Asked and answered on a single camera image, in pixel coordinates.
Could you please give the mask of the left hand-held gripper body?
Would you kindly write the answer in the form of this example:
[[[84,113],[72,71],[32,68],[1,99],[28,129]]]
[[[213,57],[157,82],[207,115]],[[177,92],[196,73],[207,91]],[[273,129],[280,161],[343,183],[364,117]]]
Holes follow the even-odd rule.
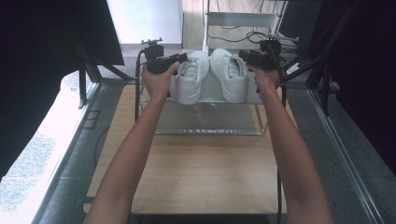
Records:
[[[153,39],[142,41],[142,44],[148,44],[143,52],[146,57],[146,67],[151,74],[162,74],[176,61],[171,57],[164,56],[164,46],[159,45],[162,39]]]

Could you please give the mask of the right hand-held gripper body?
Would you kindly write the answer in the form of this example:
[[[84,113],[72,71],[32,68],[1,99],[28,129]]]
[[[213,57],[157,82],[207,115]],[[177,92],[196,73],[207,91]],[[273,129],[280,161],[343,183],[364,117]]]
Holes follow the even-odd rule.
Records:
[[[281,43],[277,39],[266,39],[259,42],[259,65],[258,67],[264,70],[273,70],[280,68],[280,61],[282,60]]]

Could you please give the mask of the white sneaker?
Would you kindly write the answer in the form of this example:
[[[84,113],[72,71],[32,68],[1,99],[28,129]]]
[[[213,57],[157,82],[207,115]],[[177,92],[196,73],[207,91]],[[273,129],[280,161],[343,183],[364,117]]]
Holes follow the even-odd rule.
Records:
[[[183,105],[196,104],[200,98],[202,83],[209,71],[209,59],[206,53],[203,51],[191,53],[177,71],[177,102]]]
[[[248,98],[249,77],[245,62],[226,49],[215,49],[210,56],[212,74],[218,79],[224,99],[233,104]]]

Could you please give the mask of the metal two-tier shoe rack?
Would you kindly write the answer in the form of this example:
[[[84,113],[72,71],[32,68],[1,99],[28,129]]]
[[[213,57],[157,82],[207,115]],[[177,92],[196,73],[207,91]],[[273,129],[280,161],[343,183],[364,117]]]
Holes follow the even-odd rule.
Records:
[[[253,80],[249,81],[246,101],[232,104],[223,98],[220,82],[213,75],[208,75],[202,83],[198,102],[193,105],[183,105],[177,102],[179,77],[179,72],[175,72],[172,77],[157,134],[263,135],[266,133],[267,122]]]

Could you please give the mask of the person's right hand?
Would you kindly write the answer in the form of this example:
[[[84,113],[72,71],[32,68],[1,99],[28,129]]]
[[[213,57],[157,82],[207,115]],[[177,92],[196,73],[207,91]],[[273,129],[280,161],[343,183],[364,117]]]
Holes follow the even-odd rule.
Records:
[[[280,85],[279,73],[276,70],[263,70],[251,64],[247,64],[247,68],[255,74],[255,84],[260,96],[268,92],[276,92]]]

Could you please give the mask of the person's left hand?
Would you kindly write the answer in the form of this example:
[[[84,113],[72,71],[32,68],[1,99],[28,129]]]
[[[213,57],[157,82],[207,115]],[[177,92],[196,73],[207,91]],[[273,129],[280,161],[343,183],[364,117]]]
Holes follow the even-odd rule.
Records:
[[[179,66],[180,63],[175,62],[162,74],[152,74],[146,66],[143,67],[141,77],[151,101],[164,102],[167,99],[170,91],[171,76],[177,71]]]

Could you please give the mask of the black metal stand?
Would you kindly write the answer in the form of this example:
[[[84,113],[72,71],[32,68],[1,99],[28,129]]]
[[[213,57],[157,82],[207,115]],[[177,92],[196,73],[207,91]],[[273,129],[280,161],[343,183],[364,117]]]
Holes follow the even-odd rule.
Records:
[[[308,47],[301,49],[297,57],[284,67],[284,71],[287,72],[295,64],[304,62],[294,72],[285,75],[285,80],[290,81],[309,71],[305,86],[308,90],[316,89],[318,85],[321,86],[320,108],[328,116],[328,100],[331,91],[328,59],[360,0],[324,0],[324,2],[337,3],[338,9],[330,15],[330,21],[323,25],[318,37]]]
[[[74,28],[73,23],[69,18],[64,19],[65,26],[70,34],[73,44],[76,48],[76,54],[78,57],[78,85],[79,85],[79,108],[82,108],[88,103],[87,87],[86,87],[86,76],[89,76],[91,81],[94,83],[99,83],[102,80],[102,75],[99,72],[98,66],[102,65],[104,68],[120,77],[123,80],[132,81],[135,77],[128,76],[120,69],[116,68],[114,65],[105,63],[99,60],[94,55],[91,55],[83,46],[80,41],[77,31]]]

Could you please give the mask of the dark floor outlet cover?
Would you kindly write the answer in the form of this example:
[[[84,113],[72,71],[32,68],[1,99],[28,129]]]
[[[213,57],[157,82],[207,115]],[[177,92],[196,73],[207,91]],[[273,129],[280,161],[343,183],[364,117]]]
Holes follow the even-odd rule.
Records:
[[[96,123],[99,120],[100,111],[99,110],[91,110],[84,119],[84,124],[82,126],[83,130],[93,130],[96,126]]]

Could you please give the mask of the dark curtain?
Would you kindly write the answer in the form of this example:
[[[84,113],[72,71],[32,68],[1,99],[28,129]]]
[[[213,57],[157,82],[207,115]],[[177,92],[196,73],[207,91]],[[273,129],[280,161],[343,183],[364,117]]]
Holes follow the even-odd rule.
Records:
[[[124,64],[107,0],[0,0],[0,180],[85,63]]]
[[[396,0],[323,0],[314,35],[355,9],[329,55],[337,100],[396,175]]]

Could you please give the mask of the white metal desk frame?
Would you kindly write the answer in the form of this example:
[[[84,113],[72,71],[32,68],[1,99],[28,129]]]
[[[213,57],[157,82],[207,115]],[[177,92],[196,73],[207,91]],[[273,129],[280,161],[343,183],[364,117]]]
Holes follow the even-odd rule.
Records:
[[[204,2],[204,40],[202,50],[209,52],[210,26],[265,27],[269,29],[266,37],[279,39],[278,30],[287,7],[287,1],[280,1],[273,13],[216,12],[210,10],[210,0]]]

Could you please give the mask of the aluminium floor rail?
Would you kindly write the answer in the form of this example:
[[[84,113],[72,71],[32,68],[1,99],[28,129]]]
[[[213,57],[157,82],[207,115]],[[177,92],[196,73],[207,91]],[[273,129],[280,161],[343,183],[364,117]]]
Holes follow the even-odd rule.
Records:
[[[370,224],[385,224],[384,219],[382,218],[378,207],[375,203],[375,200],[372,194],[367,189],[361,174],[347,153],[347,148],[345,147],[343,141],[339,133],[336,131],[332,120],[329,116],[325,114],[320,106],[319,96],[313,90],[307,91],[314,108],[316,109],[319,119],[321,120],[322,125],[324,126],[327,135],[332,142],[334,150],[342,163],[344,170],[346,171],[346,176],[351,183],[352,188],[354,189],[358,200],[361,203],[361,207],[363,208]]]
[[[32,224],[64,224],[81,213],[73,205],[73,197],[80,189],[82,179],[90,177],[93,156],[82,156],[84,138],[82,129],[86,115],[91,111],[99,84],[88,89],[88,103],[79,108],[79,95],[63,85],[54,105],[40,124],[33,142],[37,163],[43,169],[35,186],[37,202]]]

